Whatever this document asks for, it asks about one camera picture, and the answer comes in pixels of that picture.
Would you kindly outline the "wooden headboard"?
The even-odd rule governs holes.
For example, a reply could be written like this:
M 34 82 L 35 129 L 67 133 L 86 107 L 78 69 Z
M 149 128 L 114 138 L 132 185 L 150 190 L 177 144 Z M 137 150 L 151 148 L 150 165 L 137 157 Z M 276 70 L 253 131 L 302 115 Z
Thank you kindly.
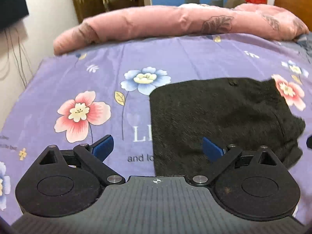
M 311 31 L 312 0 L 274 0 L 274 6 L 281 7 L 300 18 Z

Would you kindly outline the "pink rolled quilt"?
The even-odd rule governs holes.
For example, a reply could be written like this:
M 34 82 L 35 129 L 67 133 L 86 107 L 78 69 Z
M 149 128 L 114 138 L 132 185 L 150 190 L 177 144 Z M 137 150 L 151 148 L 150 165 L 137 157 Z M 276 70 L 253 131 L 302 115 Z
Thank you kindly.
M 308 32 L 300 18 L 273 5 L 245 3 L 234 9 L 206 4 L 151 5 L 86 18 L 60 34 L 53 49 L 54 55 L 60 56 L 93 43 L 190 34 L 246 33 L 290 41 Z

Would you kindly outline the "purple floral bed sheet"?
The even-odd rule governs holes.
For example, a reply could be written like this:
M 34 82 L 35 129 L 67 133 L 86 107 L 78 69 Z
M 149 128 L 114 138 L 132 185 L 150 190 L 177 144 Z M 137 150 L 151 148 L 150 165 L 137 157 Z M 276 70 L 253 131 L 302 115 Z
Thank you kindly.
M 62 150 L 114 139 L 106 165 L 124 177 L 155 176 L 150 94 L 192 80 L 273 79 L 305 122 L 300 159 L 289 168 L 301 189 L 296 218 L 311 221 L 311 58 L 299 45 L 249 34 L 154 38 L 98 45 L 44 60 L 1 130 L 1 217 L 22 214 L 15 188 L 50 144 Z

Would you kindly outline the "black knit pants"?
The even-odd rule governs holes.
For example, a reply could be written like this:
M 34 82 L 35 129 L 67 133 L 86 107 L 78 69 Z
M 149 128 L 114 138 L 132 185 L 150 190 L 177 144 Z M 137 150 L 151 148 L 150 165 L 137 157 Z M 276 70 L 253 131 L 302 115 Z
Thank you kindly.
M 290 168 L 302 156 L 305 122 L 294 116 L 273 79 L 218 78 L 172 83 L 150 94 L 157 176 L 202 174 L 207 138 L 247 151 L 267 146 Z

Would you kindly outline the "black wall television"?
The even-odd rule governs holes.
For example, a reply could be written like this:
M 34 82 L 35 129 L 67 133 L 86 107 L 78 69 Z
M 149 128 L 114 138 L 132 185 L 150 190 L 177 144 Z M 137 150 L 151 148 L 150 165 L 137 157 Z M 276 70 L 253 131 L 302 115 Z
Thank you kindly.
M 1 31 L 29 15 L 26 0 L 0 0 L 0 13 Z

